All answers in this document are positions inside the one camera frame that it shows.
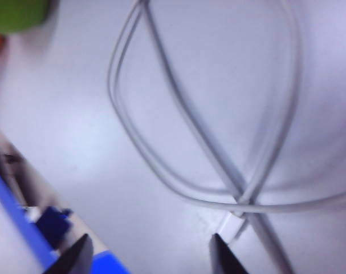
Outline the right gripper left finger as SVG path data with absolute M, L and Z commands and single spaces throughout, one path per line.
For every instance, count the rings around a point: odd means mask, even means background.
M 93 244 L 85 233 L 51 266 L 51 273 L 90 273 Z

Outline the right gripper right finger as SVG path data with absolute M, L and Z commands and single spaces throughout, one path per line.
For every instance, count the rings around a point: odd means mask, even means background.
M 209 249 L 213 273 L 248 274 L 218 233 L 212 235 Z

